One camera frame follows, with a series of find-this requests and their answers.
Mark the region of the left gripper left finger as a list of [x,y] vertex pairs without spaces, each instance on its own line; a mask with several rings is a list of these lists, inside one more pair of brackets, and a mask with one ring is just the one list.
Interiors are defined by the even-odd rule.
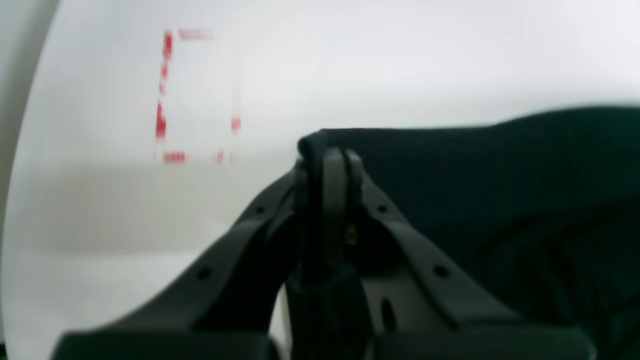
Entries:
[[307,175],[297,161],[158,295],[110,324],[67,332],[53,359],[279,360],[269,328],[303,255]]

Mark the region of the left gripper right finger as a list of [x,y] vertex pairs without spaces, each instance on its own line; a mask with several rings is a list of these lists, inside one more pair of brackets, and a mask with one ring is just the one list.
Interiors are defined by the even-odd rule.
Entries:
[[578,326],[525,319],[414,229],[358,156],[322,155],[322,268],[362,294],[366,360],[594,360]]

